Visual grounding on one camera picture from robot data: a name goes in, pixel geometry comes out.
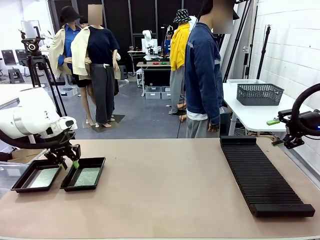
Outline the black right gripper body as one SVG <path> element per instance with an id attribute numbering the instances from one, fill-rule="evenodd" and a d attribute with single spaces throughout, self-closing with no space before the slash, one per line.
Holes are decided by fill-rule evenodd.
<path id="1" fill-rule="evenodd" d="M 292 119 L 286 124 L 287 132 L 295 137 L 320 136 L 320 111 L 307 111 L 298 115 L 298 121 Z"/>

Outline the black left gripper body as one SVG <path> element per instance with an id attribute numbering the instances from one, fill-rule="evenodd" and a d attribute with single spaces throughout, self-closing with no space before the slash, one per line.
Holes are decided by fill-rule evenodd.
<path id="1" fill-rule="evenodd" d="M 69 141 L 65 142 L 63 145 L 56 147 L 56 148 L 50 148 L 48 152 L 45 154 L 54 154 L 59 156 L 66 156 L 66 157 L 72 157 L 72 146 L 75 144 L 71 144 Z"/>

